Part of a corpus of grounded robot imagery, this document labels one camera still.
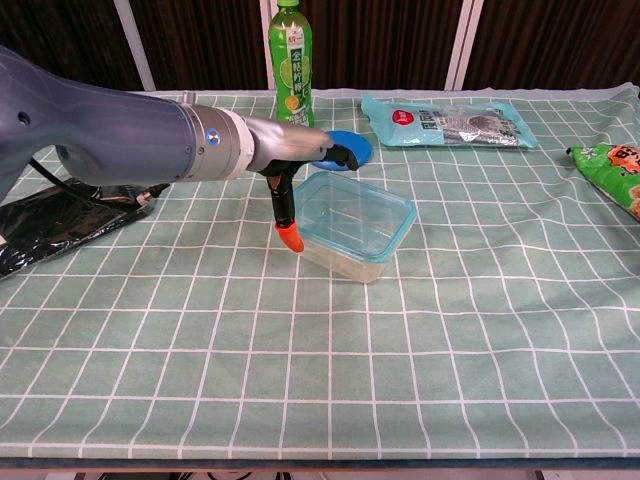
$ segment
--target snack bag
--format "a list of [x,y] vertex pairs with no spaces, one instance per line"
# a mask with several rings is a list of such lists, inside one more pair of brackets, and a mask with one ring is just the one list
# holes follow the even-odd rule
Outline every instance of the snack bag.
[[567,153],[587,180],[640,220],[640,148],[596,145]]
[[362,98],[380,142],[411,145],[485,145],[535,148],[538,141],[513,106],[507,103],[435,105],[381,102]]

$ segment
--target dark curtain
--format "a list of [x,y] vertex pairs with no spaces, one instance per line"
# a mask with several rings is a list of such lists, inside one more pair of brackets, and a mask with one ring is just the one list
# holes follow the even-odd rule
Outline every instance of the dark curtain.
[[131,0],[158,90],[265,89],[258,0]]
[[66,78],[142,89],[113,0],[1,0],[0,43]]
[[637,0],[485,0],[464,88],[640,83]]
[[442,89],[462,0],[301,0],[314,88]]

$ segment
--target robotic arm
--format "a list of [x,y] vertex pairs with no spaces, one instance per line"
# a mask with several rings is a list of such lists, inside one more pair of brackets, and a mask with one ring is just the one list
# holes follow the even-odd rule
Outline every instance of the robotic arm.
[[296,252],[304,248],[292,189],[300,166],[331,160],[358,167],[321,130],[73,82],[0,47],[0,201],[48,145],[72,176],[94,186],[258,172],[267,178],[278,233]]

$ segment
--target orange gripper fingertip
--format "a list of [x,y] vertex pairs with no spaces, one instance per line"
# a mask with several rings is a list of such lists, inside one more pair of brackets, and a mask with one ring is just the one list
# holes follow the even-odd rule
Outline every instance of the orange gripper fingertip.
[[296,225],[296,222],[293,222],[288,227],[279,227],[276,225],[276,230],[282,239],[282,243],[291,250],[296,253],[300,253],[304,250],[304,242],[298,233],[298,226]]

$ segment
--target green snack package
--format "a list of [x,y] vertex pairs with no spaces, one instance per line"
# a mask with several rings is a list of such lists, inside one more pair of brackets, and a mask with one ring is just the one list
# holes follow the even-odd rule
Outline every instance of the green snack package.
[[573,147],[567,153],[591,183],[640,220],[640,148],[596,145]]

